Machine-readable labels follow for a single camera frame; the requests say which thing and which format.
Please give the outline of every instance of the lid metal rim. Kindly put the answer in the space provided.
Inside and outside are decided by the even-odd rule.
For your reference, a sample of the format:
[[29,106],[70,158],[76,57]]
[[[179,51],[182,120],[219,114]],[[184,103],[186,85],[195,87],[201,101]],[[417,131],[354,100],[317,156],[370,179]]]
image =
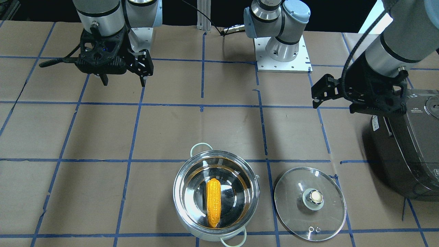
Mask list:
[[346,222],[346,202],[345,202],[345,198],[343,197],[343,195],[342,195],[342,191],[340,190],[340,188],[338,187],[338,185],[328,176],[328,175],[326,175],[324,172],[322,172],[322,171],[320,171],[320,170],[318,170],[318,169],[316,169],[316,168],[311,168],[311,167],[296,167],[296,168],[293,168],[293,169],[290,169],[290,170],[288,170],[288,171],[286,171],[282,176],[281,176],[281,178],[278,180],[278,182],[284,177],[284,176],[286,176],[288,173],[290,173],[290,172],[292,172],[292,171],[296,171],[296,170],[309,170],[309,171],[318,171],[318,172],[320,172],[320,174],[324,177],[324,178],[326,178],[327,180],[329,180],[329,182],[331,182],[331,184],[332,185],[334,185],[335,187],[336,187],[336,189],[337,189],[337,191],[338,191],[338,193],[341,195],[341,199],[342,199],[342,203],[343,203],[343,209],[344,209],[344,216],[343,216],[343,221],[342,221],[342,223],[340,224],[340,227],[332,234],[332,235],[330,235],[329,237],[327,237],[327,238],[325,238],[325,239],[319,239],[319,240],[312,240],[312,239],[307,239],[307,238],[304,238],[304,237],[302,237],[301,235],[299,235],[299,234],[296,234],[293,230],[291,230],[285,223],[284,223],[284,221],[282,220],[282,218],[280,217],[280,215],[279,215],[279,211],[278,211],[278,209],[277,209],[277,204],[276,204],[276,201],[274,201],[274,207],[275,207],[275,209],[276,209],[276,214],[277,214],[277,216],[279,217],[279,219],[281,220],[281,222],[282,222],[282,224],[289,230],[289,231],[291,231],[292,233],[294,233],[295,235],[297,235],[298,237],[300,237],[300,238],[303,238],[303,239],[305,239],[305,240],[308,240],[308,241],[313,241],[313,242],[321,242],[321,241],[325,241],[325,240],[328,240],[328,239],[330,239],[330,238],[332,238],[332,237],[334,237],[335,235],[337,235],[337,233],[339,233],[340,232],[340,230],[343,228],[343,226],[344,226],[344,224],[345,224],[345,222]]
[[[237,163],[237,164],[244,166],[246,168],[246,170],[249,172],[249,175],[254,178],[253,181],[250,179],[250,182],[252,185],[251,190],[253,193],[252,200],[255,202],[251,203],[250,208],[246,212],[246,215],[240,220],[240,222],[235,223],[235,224],[228,226],[228,227],[220,228],[220,229],[208,228],[208,227],[202,226],[202,225],[200,225],[197,222],[194,222],[192,220],[192,218],[187,214],[186,210],[184,209],[183,202],[181,201],[181,191],[180,191],[180,186],[179,186],[183,182],[183,177],[181,177],[179,175],[182,174],[183,171],[185,171],[188,168],[189,164],[190,165],[196,164],[201,160],[205,160],[205,159],[213,158],[213,157],[220,157],[220,158],[229,159],[230,161],[235,162],[235,163],[237,163],[235,160],[239,161],[239,163]],[[220,150],[220,149],[207,150],[207,151],[203,151],[201,153],[197,153],[197,154],[193,155],[190,159],[188,159],[183,164],[183,166],[178,171],[177,176],[176,176],[175,181],[174,181],[174,186],[173,186],[174,206],[177,209],[177,213],[179,214],[181,220],[187,226],[189,226],[189,227],[191,227],[191,228],[193,228],[193,229],[195,229],[203,234],[209,234],[209,235],[215,235],[215,236],[221,236],[221,235],[226,235],[226,234],[232,233],[232,232],[236,231],[237,229],[241,229],[243,226],[247,225],[247,223],[250,221],[250,219],[253,217],[253,215],[256,212],[256,207],[257,207],[257,204],[259,201],[259,194],[260,194],[260,189],[259,189],[258,179],[256,178],[256,174],[253,172],[250,165],[244,159],[239,157],[238,155],[231,153],[231,152],[228,152],[228,151]]]

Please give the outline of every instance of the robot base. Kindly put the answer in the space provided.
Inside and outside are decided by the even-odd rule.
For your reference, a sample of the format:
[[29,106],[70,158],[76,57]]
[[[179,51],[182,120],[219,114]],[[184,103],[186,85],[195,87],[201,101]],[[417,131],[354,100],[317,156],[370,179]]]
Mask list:
[[253,39],[255,42],[256,60],[258,61],[258,71],[261,72],[287,72],[287,73],[308,73],[313,68],[309,60],[303,36],[299,41],[299,52],[297,57],[291,62],[279,62],[272,59],[265,51],[270,37]]

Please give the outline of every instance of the black background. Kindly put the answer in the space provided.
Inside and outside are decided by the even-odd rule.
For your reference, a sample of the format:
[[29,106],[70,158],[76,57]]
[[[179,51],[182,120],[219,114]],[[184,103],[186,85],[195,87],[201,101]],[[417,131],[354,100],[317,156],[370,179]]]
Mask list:
[[[196,6],[196,0],[186,0]],[[252,0],[212,0],[211,19],[218,27],[243,24]],[[376,0],[302,0],[311,10],[307,31],[357,33]],[[20,0],[18,20],[80,22],[71,0]],[[196,10],[181,0],[163,0],[163,24],[196,25]]]

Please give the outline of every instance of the lid knob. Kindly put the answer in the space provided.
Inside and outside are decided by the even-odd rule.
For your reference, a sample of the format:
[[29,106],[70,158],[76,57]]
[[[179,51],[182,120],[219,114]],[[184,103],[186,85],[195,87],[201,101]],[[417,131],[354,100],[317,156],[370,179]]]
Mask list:
[[312,190],[309,193],[309,199],[312,203],[319,205],[323,202],[323,194],[316,189]]

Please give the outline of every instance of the glass lid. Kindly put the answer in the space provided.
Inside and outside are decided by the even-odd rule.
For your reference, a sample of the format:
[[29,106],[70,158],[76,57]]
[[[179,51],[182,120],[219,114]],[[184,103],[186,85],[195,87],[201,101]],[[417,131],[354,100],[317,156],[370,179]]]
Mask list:
[[284,226],[306,240],[330,239],[346,220],[346,203],[340,188],[314,168],[287,171],[274,188],[274,202]]

